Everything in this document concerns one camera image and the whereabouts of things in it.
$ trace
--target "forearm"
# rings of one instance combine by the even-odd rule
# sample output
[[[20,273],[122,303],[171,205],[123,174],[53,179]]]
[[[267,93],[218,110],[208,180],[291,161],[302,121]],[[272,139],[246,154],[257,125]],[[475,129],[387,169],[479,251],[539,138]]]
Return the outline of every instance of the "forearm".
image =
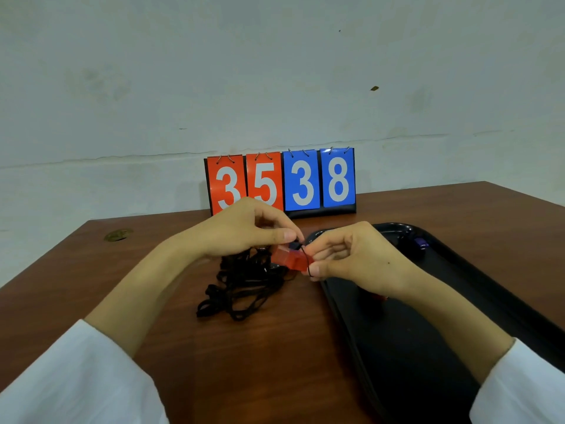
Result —
[[[133,356],[180,282],[199,256],[173,236],[139,262],[85,318]]]
[[[513,338],[447,284],[422,272],[400,298],[438,329],[479,383],[514,343]]]

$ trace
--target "fingernail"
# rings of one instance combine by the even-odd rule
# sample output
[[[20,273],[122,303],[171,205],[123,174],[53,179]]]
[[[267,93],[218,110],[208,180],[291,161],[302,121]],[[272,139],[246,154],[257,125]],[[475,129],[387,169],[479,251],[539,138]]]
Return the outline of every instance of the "fingernail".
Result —
[[[320,276],[320,268],[318,267],[317,264],[313,263],[310,265],[310,276],[313,278],[317,278]]]
[[[284,240],[285,242],[293,242],[296,239],[296,232],[292,229],[285,229]]]

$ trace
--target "blue number card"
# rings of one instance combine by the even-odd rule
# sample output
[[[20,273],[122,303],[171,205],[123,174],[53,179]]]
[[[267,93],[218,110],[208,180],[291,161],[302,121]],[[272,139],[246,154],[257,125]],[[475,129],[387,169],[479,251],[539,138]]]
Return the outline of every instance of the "blue number card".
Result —
[[[354,150],[320,149],[324,207],[355,204]]]
[[[285,211],[320,208],[318,152],[316,150],[285,151],[282,153],[282,160]]]

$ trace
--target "person's right hand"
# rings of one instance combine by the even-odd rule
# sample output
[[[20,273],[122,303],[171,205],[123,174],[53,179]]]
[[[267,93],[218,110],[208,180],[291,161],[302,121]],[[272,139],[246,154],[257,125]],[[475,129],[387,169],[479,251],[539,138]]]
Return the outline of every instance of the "person's right hand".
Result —
[[[313,281],[335,276],[397,299],[423,273],[366,221],[324,232],[304,250]]]

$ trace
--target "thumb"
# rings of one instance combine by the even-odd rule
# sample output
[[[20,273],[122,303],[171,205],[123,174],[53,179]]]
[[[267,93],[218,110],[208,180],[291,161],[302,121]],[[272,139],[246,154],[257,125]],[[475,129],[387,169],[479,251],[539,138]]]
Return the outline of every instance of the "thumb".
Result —
[[[252,243],[257,246],[287,244],[296,239],[296,232],[289,228],[263,229],[256,228]]]
[[[349,278],[348,258],[341,260],[320,260],[310,265],[310,275],[314,278]]]

